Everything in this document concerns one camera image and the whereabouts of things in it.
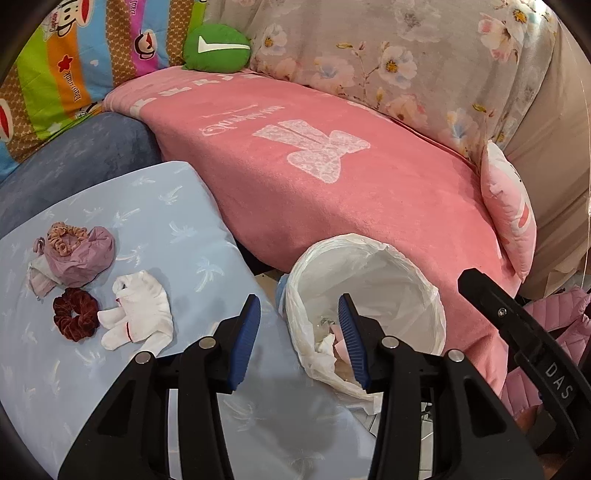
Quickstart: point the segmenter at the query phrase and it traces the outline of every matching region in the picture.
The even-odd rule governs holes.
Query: white plastic bag
[[[310,377],[349,395],[340,395],[347,406],[375,414],[381,394],[367,394],[340,360],[340,376],[335,373],[330,325],[338,324],[343,293],[351,295],[360,315],[377,320],[386,335],[434,355],[442,353],[445,343],[443,305],[438,289],[402,253],[355,233],[318,242],[296,262],[281,303],[302,366]]]

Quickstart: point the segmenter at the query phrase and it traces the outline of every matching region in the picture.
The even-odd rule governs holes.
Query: colorful striped blanket
[[[182,64],[207,0],[61,0],[0,87],[0,181],[55,135],[100,112],[127,80]]]

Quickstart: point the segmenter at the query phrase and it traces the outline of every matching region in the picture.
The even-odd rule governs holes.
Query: pink blanket
[[[165,160],[188,161],[236,238],[273,267],[289,271],[342,233],[394,245],[440,289],[446,349],[464,350],[500,393],[506,345],[457,278],[476,267],[512,296],[519,279],[463,159],[357,104],[252,73],[173,67],[103,105],[148,124]]]

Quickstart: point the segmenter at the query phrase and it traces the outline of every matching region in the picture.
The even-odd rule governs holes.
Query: blue velvet cushion
[[[89,118],[0,183],[0,238],[75,193],[160,162],[156,139],[142,122],[113,112]]]

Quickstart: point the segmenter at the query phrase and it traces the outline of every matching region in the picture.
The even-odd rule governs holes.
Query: white glove
[[[109,329],[101,344],[115,350],[128,342],[146,340],[140,349],[157,356],[173,339],[173,316],[166,291],[152,275],[142,270],[118,277],[113,292],[120,307],[102,310],[99,322]]]

